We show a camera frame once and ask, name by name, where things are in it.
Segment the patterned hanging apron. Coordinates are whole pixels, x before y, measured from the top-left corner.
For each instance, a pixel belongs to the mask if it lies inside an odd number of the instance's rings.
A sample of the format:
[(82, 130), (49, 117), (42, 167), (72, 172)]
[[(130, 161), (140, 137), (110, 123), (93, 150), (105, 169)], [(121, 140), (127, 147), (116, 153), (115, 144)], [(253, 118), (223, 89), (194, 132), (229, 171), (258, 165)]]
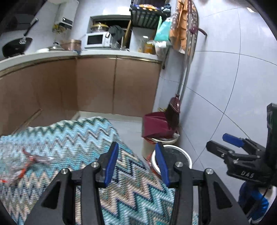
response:
[(169, 30), (169, 40), (174, 50), (185, 53), (189, 23), (189, 10), (191, 7), (191, 13), (195, 10), (193, 1), (177, 1), (177, 6), (174, 14), (171, 17), (171, 27)]

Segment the glass lidded pot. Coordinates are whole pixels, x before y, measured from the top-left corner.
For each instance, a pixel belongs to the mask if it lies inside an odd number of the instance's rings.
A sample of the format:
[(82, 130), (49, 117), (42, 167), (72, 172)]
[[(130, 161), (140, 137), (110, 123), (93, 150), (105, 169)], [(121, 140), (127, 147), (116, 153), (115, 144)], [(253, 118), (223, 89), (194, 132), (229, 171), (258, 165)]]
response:
[(91, 32), (107, 32), (109, 27), (104, 23), (95, 23), (91, 26)]

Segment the black wok pan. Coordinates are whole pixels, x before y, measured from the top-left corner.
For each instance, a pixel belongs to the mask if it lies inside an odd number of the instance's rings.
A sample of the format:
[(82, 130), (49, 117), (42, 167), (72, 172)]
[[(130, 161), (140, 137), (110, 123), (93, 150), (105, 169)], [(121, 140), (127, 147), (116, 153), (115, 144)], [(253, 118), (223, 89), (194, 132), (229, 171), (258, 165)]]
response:
[(8, 43), (6, 43), (2, 47), (2, 53), (5, 58), (14, 57), (17, 55), (22, 55), (28, 49), (28, 47), (32, 43), (32, 38), (27, 37), (28, 33), (32, 29), (32, 27), (39, 21), (38, 18), (34, 20), (34, 22), (29, 26), (28, 30), (24, 33), (22, 38), (14, 39)]

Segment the clear red plastic wrapper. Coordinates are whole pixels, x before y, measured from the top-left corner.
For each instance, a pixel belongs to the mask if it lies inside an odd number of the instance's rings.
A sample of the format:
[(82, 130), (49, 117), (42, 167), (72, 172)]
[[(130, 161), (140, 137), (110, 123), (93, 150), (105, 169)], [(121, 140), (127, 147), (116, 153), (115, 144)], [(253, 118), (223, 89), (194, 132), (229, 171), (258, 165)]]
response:
[(31, 154), (25, 148), (17, 156), (11, 149), (6, 149), (2, 159), (6, 172), (1, 175), (1, 183), (6, 186), (15, 185), (33, 165), (49, 165), (53, 161), (53, 157)]

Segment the brown kitchen cabinets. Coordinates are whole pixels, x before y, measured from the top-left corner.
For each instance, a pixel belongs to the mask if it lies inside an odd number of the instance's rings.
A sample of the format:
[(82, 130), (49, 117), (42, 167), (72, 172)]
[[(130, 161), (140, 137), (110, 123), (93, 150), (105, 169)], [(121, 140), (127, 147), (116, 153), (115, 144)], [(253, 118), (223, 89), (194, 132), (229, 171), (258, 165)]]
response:
[(1, 134), (48, 126), (79, 111), (137, 116), (154, 106), (160, 63), (128, 57), (66, 57), (1, 70)]

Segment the steel pot lid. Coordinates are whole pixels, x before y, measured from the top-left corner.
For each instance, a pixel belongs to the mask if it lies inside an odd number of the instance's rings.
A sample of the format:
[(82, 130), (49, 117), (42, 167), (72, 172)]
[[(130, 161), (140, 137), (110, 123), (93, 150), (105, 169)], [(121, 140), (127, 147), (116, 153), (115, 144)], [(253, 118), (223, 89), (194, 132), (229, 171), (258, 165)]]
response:
[(51, 46), (48, 47), (49, 51), (64, 51), (65, 49), (58, 42), (53, 42)]

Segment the beige bucket under dustpan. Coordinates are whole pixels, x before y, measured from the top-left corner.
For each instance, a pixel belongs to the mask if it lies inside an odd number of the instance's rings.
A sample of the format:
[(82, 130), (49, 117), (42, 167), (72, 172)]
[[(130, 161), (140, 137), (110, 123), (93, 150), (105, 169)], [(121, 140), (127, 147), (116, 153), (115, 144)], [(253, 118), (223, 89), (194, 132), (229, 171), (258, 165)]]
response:
[(165, 145), (173, 145), (177, 142), (179, 137), (179, 133), (175, 132), (171, 138), (143, 138), (142, 157), (147, 159), (149, 155), (152, 155), (157, 142), (162, 142), (162, 144)]

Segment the maroon broom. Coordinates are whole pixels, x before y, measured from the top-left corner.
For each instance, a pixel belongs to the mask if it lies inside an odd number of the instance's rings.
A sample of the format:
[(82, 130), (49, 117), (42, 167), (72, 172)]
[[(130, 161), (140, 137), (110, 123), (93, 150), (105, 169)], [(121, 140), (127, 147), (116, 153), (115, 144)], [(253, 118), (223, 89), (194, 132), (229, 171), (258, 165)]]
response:
[(195, 45), (197, 41), (196, 35), (198, 34), (199, 31), (205, 37), (208, 36), (203, 29), (197, 26), (193, 26), (188, 30), (188, 39), (187, 39), (187, 45), (185, 50), (185, 58), (184, 58), (184, 63), (181, 70), (181, 76), (180, 76), (177, 93), (174, 97), (170, 99), (167, 109), (164, 112), (165, 118), (168, 124), (168, 128), (170, 130), (176, 130), (179, 125), (181, 102), (185, 93), (185, 88), (186, 88), (188, 76), (190, 73), (191, 62), (194, 56)]

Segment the grey trash bin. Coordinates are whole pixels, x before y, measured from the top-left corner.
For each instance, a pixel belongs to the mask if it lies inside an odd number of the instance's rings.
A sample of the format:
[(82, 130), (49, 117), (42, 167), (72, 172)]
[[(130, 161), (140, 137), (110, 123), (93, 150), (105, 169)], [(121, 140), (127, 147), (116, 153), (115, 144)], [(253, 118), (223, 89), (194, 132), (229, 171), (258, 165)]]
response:
[[(185, 150), (175, 145), (169, 145), (169, 144), (164, 145), (164, 149), (170, 153), (170, 157), (171, 157), (170, 159), (174, 163), (177, 161), (181, 161), (183, 164), (187, 165), (190, 169), (192, 168), (192, 165), (193, 165), (192, 159)], [(152, 170), (155, 171), (156, 174), (160, 175), (160, 168), (156, 160), (155, 150), (153, 151), (150, 159), (151, 159)]]

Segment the teal plastic bag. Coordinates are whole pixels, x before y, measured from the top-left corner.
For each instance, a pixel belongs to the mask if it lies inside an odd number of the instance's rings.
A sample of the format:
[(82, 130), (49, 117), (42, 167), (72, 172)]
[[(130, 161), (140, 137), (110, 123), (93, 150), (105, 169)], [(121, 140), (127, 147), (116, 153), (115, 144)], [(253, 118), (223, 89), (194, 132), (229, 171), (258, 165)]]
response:
[(154, 37), (154, 41), (156, 41), (156, 42), (169, 41), (169, 33), (170, 33), (171, 23), (172, 23), (171, 17), (167, 17), (163, 21), (162, 17), (160, 16), (156, 34)]

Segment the zigzag patterned table cloth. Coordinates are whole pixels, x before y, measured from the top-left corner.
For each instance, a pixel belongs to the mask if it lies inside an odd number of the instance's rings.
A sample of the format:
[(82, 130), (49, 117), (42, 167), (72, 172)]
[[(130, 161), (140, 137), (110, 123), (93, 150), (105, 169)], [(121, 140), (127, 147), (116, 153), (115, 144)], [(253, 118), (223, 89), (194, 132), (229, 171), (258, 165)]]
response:
[[(112, 142), (119, 154), (110, 184), (98, 187), (98, 159)], [(119, 138), (103, 117), (62, 120), (1, 137), (3, 153), (53, 157), (35, 164), (15, 185), (1, 183), (1, 224), (170, 224), (175, 190)]]

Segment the black wall dish rack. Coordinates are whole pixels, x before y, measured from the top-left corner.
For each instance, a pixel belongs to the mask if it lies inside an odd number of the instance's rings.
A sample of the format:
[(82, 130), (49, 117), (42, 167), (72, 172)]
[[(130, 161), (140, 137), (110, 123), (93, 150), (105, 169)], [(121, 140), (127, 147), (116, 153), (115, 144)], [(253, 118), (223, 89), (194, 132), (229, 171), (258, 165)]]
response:
[(134, 27), (156, 29), (171, 15), (169, 1), (131, 1), (129, 11)]

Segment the maroon dustpan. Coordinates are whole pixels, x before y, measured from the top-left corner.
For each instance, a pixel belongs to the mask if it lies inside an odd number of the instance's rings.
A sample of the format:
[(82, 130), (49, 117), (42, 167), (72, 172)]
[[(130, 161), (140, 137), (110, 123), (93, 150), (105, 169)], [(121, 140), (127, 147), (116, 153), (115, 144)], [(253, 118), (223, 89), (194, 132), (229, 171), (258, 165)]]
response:
[(172, 127), (168, 122), (165, 112), (152, 112), (142, 118), (143, 138), (170, 138), (177, 127)]

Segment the white water heater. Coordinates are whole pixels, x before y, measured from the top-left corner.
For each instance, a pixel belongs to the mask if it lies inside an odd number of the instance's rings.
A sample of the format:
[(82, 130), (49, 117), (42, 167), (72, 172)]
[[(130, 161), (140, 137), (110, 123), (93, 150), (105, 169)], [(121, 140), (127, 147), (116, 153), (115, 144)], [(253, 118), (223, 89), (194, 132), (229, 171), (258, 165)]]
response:
[(61, 3), (59, 5), (54, 24), (62, 26), (66, 29), (72, 29), (78, 5), (79, 1), (77, 0)]

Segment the copper cooking pot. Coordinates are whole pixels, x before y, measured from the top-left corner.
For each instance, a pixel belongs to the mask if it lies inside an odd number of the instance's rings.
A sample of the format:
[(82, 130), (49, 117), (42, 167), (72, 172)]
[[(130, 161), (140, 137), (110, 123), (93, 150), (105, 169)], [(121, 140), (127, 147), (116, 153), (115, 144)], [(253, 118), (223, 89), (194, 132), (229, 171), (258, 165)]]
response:
[(71, 39), (61, 43), (61, 47), (68, 51), (80, 51), (82, 41), (77, 39)]

